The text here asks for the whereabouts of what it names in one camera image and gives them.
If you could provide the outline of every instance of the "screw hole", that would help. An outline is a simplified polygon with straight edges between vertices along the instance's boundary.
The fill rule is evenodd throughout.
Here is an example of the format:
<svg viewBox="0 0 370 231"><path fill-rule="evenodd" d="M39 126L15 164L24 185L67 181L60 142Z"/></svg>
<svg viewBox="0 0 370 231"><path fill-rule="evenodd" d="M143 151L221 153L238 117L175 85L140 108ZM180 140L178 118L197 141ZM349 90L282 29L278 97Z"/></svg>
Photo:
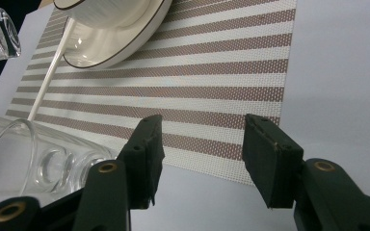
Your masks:
<svg viewBox="0 0 370 231"><path fill-rule="evenodd" d="M107 163L98 168L99 172L106 173L117 169L117 165L114 163Z"/></svg>
<svg viewBox="0 0 370 231"><path fill-rule="evenodd" d="M323 171L334 171L335 170L335 167L332 164L327 163L327 162L316 162L314 165L315 167Z"/></svg>
<svg viewBox="0 0 370 231"><path fill-rule="evenodd" d="M16 201L0 209L0 222L6 222L16 218L25 211L26 203L24 201Z"/></svg>

